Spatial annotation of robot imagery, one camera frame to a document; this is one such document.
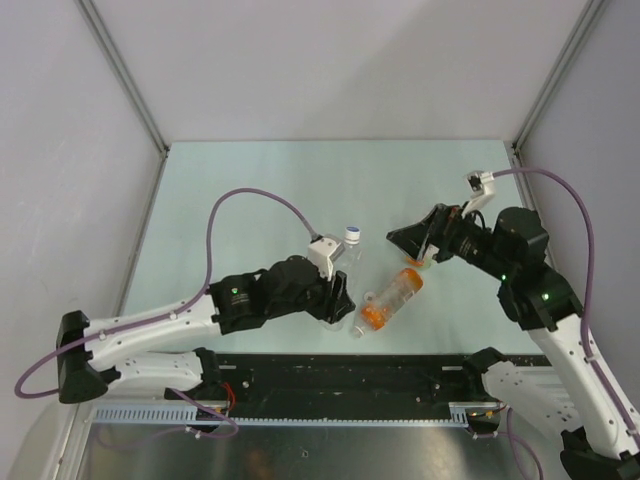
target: bottle cap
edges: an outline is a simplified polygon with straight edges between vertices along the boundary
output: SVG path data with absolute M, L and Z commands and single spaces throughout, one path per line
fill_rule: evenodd
M 344 241 L 349 245 L 360 243 L 360 229 L 358 227 L 347 227 L 344 231 Z

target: robotic arm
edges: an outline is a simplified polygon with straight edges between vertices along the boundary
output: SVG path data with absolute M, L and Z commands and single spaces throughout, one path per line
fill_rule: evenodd
M 213 352 L 204 348 L 184 354 L 149 352 L 260 328 L 267 320 L 294 312 L 338 322 L 355 309 L 347 294 L 346 275 L 333 268 L 343 251 L 340 240 L 318 238 L 309 245 L 307 258 L 292 256 L 268 270 L 225 277 L 209 285 L 186 310 L 193 300 L 103 320 L 89 320 L 81 311 L 66 314 L 57 348 L 90 335 L 97 338 L 58 356 L 60 402 L 84 402 L 126 387 L 142 393 L 166 389 L 166 398 L 173 398 L 171 389 L 191 398 L 210 395 L 220 383 Z M 166 318 L 136 326 L 162 315 Z M 114 328 L 118 331 L 107 333 Z
M 510 207 L 498 215 L 493 230 L 475 223 L 475 212 L 494 195 L 493 176 L 467 177 L 473 195 L 463 206 L 436 205 L 422 221 L 389 232 L 387 239 L 416 262 L 445 262 L 454 256 L 499 280 L 498 299 L 507 315 L 527 332 L 554 366 L 577 415 L 545 399 L 517 377 L 517 369 L 488 349 L 468 362 L 478 387 L 511 404 L 530 423 L 550 436 L 560 434 L 561 459 L 574 480 L 640 478 L 640 449 L 590 363 L 596 359 L 609 383 L 640 425 L 640 415 L 590 339 L 593 356 L 582 346 L 583 308 L 567 280 L 545 263 L 549 235 L 537 212 Z

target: transparent container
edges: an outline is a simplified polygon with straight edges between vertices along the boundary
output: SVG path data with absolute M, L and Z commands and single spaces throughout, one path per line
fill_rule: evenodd
M 380 330 L 421 288 L 422 278 L 412 268 L 399 272 L 379 294 L 374 295 L 355 318 L 351 333 L 360 338 Z
M 344 252 L 338 257 L 334 265 L 336 270 L 340 270 L 347 274 L 347 293 L 351 297 L 351 300 L 357 302 L 356 288 L 358 280 L 360 279 L 361 258 L 362 258 L 362 246 L 360 245 L 360 229 L 358 227 L 347 227 L 344 231 L 344 238 L 342 239 L 344 246 Z M 320 322 L 323 327 L 332 332 L 342 330 L 347 324 L 351 323 L 354 317 L 354 313 L 345 315 L 339 322 L 332 325 L 327 322 Z

